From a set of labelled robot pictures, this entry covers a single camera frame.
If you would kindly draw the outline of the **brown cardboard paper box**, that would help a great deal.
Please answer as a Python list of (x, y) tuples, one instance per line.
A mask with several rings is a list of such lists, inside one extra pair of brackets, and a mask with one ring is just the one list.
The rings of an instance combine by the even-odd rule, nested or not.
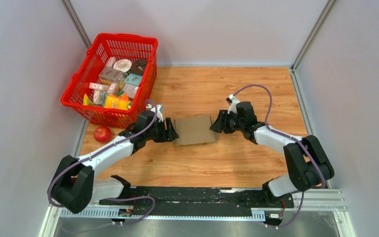
[(197, 116), (174, 120), (174, 127), (179, 135), (175, 140), (177, 146), (216, 142), (218, 136), (210, 130), (211, 116)]

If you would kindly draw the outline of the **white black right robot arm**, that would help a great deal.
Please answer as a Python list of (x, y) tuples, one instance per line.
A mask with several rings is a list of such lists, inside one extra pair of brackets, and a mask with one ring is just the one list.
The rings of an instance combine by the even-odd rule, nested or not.
[(236, 103), (233, 108), (220, 110), (210, 130), (225, 134), (240, 131), (246, 140), (267, 146), (285, 157), (288, 173), (262, 186), (265, 205), (276, 206), (282, 196), (324, 185), (334, 177), (335, 171), (316, 136), (294, 136), (259, 122), (250, 102)]

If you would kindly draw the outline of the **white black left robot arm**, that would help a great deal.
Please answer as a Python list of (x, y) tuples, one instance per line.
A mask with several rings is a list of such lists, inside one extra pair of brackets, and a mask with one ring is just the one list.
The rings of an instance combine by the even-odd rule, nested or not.
[(47, 190), (49, 202), (72, 213), (111, 198), (120, 205), (127, 204), (131, 199), (128, 182), (117, 175), (99, 181), (96, 176), (117, 161), (135, 154), (148, 141), (165, 143), (178, 138), (170, 118), (164, 118), (156, 109), (143, 111), (136, 122), (106, 145), (77, 158), (71, 155), (62, 158)]

